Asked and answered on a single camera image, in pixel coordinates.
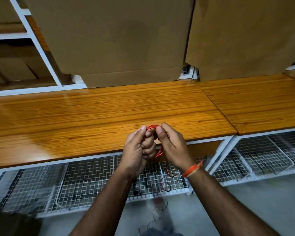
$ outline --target floor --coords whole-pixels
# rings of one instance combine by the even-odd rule
[[[282,236],[295,236],[295,175],[229,186],[228,190]],[[196,195],[171,196],[167,200],[175,232],[185,236],[219,235]],[[115,235],[139,236],[153,220],[153,208],[151,201],[126,204]],[[82,215],[46,218],[39,236],[68,235]],[[159,222],[151,222],[150,226],[157,228]]]

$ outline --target hand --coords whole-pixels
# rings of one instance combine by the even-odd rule
[[[137,178],[145,168],[147,160],[156,154],[153,130],[146,131],[143,125],[140,129],[130,133],[126,139],[122,158],[118,168],[125,171],[131,178]]]
[[[162,123],[156,128],[156,133],[162,143],[167,159],[182,172],[195,165],[195,160],[190,156],[186,141],[180,132],[177,132],[167,123]]]

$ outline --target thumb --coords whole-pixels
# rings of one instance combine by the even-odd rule
[[[147,127],[143,125],[138,129],[138,131],[135,133],[133,138],[130,140],[133,144],[141,144],[143,141],[143,138],[145,137],[145,133],[147,131]]]
[[[170,140],[168,138],[167,133],[165,132],[165,130],[162,127],[157,127],[156,133],[157,133],[157,136],[158,136],[159,140],[161,141],[161,144],[163,145],[165,150],[166,150],[166,148],[168,148],[172,145],[172,143],[170,142]]]

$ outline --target person's right hand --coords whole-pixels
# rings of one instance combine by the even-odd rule
[[[177,132],[167,123],[162,123],[156,128],[156,133],[162,143],[167,159],[182,172],[195,165],[195,160],[190,156],[186,141],[180,132]]]

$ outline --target clothing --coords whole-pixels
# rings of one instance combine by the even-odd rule
[[[183,235],[182,234],[178,234],[178,233],[161,232],[161,231],[159,231],[159,230],[157,230],[155,228],[149,228],[141,236],[183,236]]]

